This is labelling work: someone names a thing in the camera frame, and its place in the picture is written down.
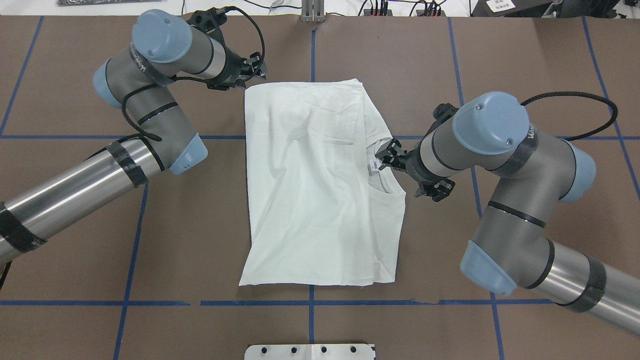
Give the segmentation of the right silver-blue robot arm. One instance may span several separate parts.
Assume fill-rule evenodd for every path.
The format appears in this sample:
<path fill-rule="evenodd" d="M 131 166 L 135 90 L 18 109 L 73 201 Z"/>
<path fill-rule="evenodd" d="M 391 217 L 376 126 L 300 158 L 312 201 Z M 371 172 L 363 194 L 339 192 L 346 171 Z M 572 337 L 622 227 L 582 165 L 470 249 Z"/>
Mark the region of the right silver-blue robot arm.
<path fill-rule="evenodd" d="M 590 93 L 556 91 L 519 101 L 490 91 L 460 107 L 438 105 L 434 123 L 412 149 L 403 150 L 393 137 L 375 158 L 380 170 L 412 178 L 416 197 L 434 202 L 451 194 L 451 178 L 461 171 L 481 167 L 498 176 L 461 272 L 494 294 L 508 297 L 527 289 L 570 312 L 638 335 L 638 278 L 544 237 L 557 204 L 578 200 L 596 175 L 593 158 L 571 139 L 544 133 L 530 121 L 526 105 L 560 96 L 599 101 L 610 107 L 612 122 L 617 118 L 614 102 Z"/>

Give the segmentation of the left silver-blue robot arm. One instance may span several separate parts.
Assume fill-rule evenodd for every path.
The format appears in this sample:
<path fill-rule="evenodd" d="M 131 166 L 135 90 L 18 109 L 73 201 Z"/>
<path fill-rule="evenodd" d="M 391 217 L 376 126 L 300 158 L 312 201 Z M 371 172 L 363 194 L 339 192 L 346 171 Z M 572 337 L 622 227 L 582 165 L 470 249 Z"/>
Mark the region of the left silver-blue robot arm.
<path fill-rule="evenodd" d="M 254 27 L 260 50 L 231 50 L 222 25 L 237 12 Z M 93 75 L 97 95 L 121 111 L 134 130 L 83 162 L 8 202 L 1 203 L 1 263 L 43 246 L 51 237 L 163 171 L 178 175 L 208 156 L 198 131 L 169 86 L 180 81 L 212 91 L 246 88 L 265 78 L 265 38 L 237 6 L 197 10 L 187 20 L 160 9 L 140 14 L 131 42 Z"/>

